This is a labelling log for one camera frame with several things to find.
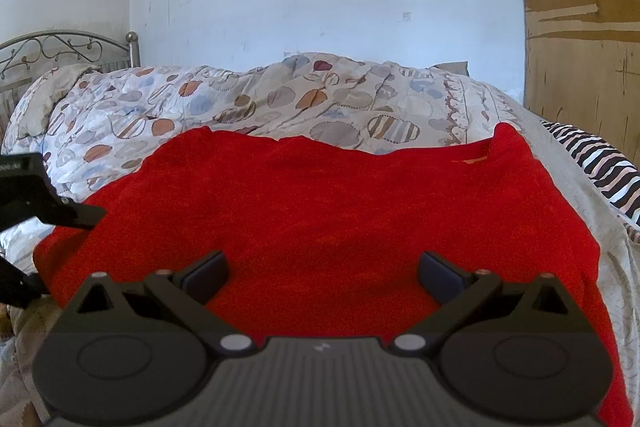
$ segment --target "black clamp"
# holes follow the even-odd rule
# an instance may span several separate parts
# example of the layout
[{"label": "black clamp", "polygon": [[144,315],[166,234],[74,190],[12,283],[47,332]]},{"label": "black clamp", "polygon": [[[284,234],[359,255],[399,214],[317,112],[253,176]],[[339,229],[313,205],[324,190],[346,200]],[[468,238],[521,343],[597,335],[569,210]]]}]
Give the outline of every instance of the black clamp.
[{"label": "black clamp", "polygon": [[551,274],[503,283],[425,253],[418,277],[442,307],[389,346],[262,347],[201,306],[227,275],[220,252],[142,283],[92,274],[34,363],[48,425],[601,425],[612,366]]},{"label": "black clamp", "polygon": [[[91,230],[105,215],[98,206],[59,197],[41,154],[0,156],[0,231],[32,217],[46,225]],[[0,302],[26,308],[46,293],[37,273],[27,275],[0,257]]]}]

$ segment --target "metal pin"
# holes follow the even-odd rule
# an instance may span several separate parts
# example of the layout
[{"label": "metal pin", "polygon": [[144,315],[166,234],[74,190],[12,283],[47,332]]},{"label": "metal pin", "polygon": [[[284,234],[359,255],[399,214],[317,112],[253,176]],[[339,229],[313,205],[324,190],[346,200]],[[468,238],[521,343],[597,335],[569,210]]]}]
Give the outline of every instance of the metal pin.
[{"label": "metal pin", "polygon": [[405,333],[404,335],[396,337],[394,344],[403,351],[420,351],[427,345],[427,341],[420,335]]},{"label": "metal pin", "polygon": [[254,342],[246,335],[241,333],[235,333],[227,335],[220,339],[220,346],[224,347],[227,351],[244,351],[249,349]]}]

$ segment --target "striped pillow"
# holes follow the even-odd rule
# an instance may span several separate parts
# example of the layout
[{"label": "striped pillow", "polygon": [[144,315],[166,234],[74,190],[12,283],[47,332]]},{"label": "striped pillow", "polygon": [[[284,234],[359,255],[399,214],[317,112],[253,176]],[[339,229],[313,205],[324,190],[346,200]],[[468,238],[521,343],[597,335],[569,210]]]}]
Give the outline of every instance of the striped pillow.
[{"label": "striped pillow", "polygon": [[636,229],[635,227],[633,227],[628,223],[624,223],[624,225],[625,225],[626,233],[628,233],[629,239],[631,239],[631,241],[633,241],[634,243],[638,243],[638,245],[640,245],[640,230]]},{"label": "striped pillow", "polygon": [[609,203],[640,225],[640,172],[636,166],[598,136],[561,123],[542,125],[569,151]]}]

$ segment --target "red cloth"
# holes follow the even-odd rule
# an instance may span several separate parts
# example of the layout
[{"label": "red cloth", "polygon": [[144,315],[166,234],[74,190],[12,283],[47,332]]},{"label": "red cloth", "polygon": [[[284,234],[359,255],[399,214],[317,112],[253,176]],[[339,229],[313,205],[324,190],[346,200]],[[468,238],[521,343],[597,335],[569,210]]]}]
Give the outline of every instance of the red cloth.
[{"label": "red cloth", "polygon": [[231,276],[207,307],[258,342],[389,341],[436,309],[417,280],[425,250],[507,281],[556,273],[614,362],[601,418],[631,425],[600,248],[508,124],[482,142],[382,156],[200,128],[87,203],[109,211],[91,233],[58,228],[34,254],[61,306],[91,272],[142,280],[220,249]]}]

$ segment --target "ribbed gray surface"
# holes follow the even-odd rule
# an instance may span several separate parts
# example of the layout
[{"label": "ribbed gray surface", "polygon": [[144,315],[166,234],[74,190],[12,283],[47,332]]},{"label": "ribbed gray surface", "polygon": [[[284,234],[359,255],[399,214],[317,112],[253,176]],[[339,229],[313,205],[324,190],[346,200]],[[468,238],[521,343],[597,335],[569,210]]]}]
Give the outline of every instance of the ribbed gray surface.
[{"label": "ribbed gray surface", "polygon": [[[49,427],[77,427],[53,420]],[[427,363],[394,357],[375,339],[272,339],[223,362],[190,404],[145,427],[489,427],[513,425],[466,409]],[[596,427],[585,418],[567,427]]]}]

